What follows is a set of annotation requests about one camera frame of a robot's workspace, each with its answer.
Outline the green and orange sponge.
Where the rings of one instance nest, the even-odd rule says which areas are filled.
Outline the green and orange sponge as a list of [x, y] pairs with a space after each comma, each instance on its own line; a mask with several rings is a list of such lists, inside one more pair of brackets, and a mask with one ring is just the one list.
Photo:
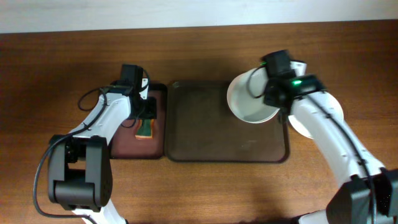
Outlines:
[[154, 119], [141, 119], [135, 133], [136, 139], [152, 139], [154, 134]]

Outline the white plate with red stain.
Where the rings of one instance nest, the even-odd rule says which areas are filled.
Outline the white plate with red stain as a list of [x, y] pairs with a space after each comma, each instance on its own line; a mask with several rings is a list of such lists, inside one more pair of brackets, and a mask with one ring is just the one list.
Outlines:
[[263, 97], [253, 98], [247, 89], [247, 81], [255, 68], [238, 75], [229, 84], [226, 99], [232, 113], [247, 123], [263, 123], [271, 120], [279, 109], [263, 103]]

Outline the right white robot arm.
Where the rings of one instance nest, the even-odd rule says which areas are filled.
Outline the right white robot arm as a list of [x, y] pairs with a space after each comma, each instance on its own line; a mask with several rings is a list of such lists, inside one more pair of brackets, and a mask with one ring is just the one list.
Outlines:
[[387, 170], [337, 117], [315, 75], [267, 81], [264, 103], [292, 115], [310, 133], [339, 189], [325, 209], [296, 223], [397, 223], [397, 171]]

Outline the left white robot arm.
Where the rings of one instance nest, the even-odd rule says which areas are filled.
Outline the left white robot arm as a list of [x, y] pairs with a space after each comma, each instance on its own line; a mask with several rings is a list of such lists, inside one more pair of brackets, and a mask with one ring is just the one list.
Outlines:
[[85, 223], [126, 223], [111, 201], [111, 159], [162, 157], [164, 85], [116, 82], [97, 88], [98, 101], [66, 135], [54, 135], [48, 160], [49, 200]]

